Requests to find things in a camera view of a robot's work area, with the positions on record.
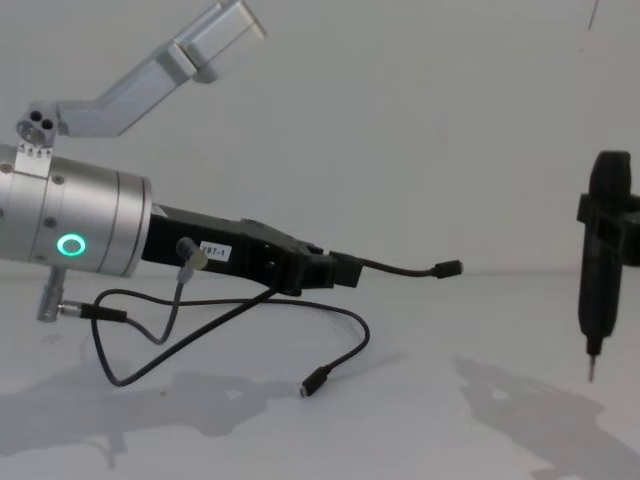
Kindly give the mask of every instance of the robot end effector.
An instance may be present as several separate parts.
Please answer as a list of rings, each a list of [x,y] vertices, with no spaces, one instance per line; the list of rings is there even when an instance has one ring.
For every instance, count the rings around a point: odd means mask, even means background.
[[[223,0],[156,49],[96,100],[34,102],[16,125],[37,148],[51,148],[56,135],[117,137],[180,85],[212,83],[265,31],[242,0]]]

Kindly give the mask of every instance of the connector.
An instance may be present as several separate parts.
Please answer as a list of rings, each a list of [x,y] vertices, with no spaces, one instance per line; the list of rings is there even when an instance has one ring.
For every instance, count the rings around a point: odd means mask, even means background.
[[[331,369],[328,367],[320,367],[315,372],[307,377],[307,379],[302,382],[302,387],[300,388],[300,395],[305,397],[310,397],[322,387],[328,379],[329,373],[331,373]]]
[[[65,300],[58,307],[58,313],[65,317],[103,320],[106,322],[125,323],[127,312],[112,308],[97,307],[92,303],[70,302]]]
[[[452,262],[439,263],[431,270],[434,277],[443,279],[449,277],[455,277],[462,275],[464,266],[460,260],[454,260]]]
[[[336,285],[351,288],[357,287],[362,274],[362,259],[338,252],[331,252],[330,255],[338,260],[335,276]]]
[[[189,237],[183,237],[178,240],[176,253],[186,262],[185,266],[194,270],[203,270],[209,263],[209,257]]]

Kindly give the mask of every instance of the white backdrop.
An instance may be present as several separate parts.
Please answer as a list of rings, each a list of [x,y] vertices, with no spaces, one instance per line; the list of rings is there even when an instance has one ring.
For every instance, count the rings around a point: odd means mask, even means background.
[[[264,46],[125,136],[57,154],[155,199],[401,265],[578,265],[599,150],[640,152],[637,0],[252,0]],[[0,140],[94,98],[212,0],[3,0]],[[42,271],[2,264],[0,274]]]

